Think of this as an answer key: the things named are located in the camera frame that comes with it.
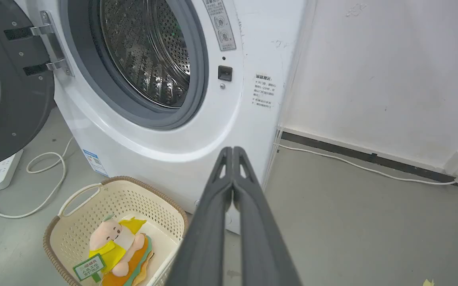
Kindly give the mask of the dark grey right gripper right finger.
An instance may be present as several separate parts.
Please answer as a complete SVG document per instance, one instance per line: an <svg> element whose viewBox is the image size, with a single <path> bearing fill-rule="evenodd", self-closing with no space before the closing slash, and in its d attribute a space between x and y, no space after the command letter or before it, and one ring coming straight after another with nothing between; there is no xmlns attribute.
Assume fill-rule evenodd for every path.
<svg viewBox="0 0 458 286"><path fill-rule="evenodd" d="M233 148L233 203L240 212L244 286L302 284L249 157Z"/></svg>

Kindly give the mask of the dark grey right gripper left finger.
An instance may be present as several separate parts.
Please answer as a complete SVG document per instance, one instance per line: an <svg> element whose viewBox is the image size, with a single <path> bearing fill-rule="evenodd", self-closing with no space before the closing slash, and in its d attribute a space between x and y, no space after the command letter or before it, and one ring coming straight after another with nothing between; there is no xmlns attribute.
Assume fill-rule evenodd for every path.
<svg viewBox="0 0 458 286"><path fill-rule="evenodd" d="M233 148L221 150L173 261L167 286L222 286L225 218L233 197Z"/></svg>

